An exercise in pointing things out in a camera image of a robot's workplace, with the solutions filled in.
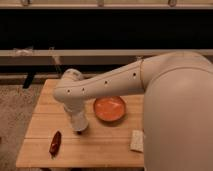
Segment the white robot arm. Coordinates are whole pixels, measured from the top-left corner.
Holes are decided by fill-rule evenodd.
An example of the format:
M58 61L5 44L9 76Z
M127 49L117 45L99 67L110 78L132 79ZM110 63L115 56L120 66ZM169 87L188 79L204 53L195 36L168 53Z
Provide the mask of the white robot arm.
M91 79L69 69L54 98L80 114L86 99L140 93L145 171L213 171L213 63L198 53L154 56Z

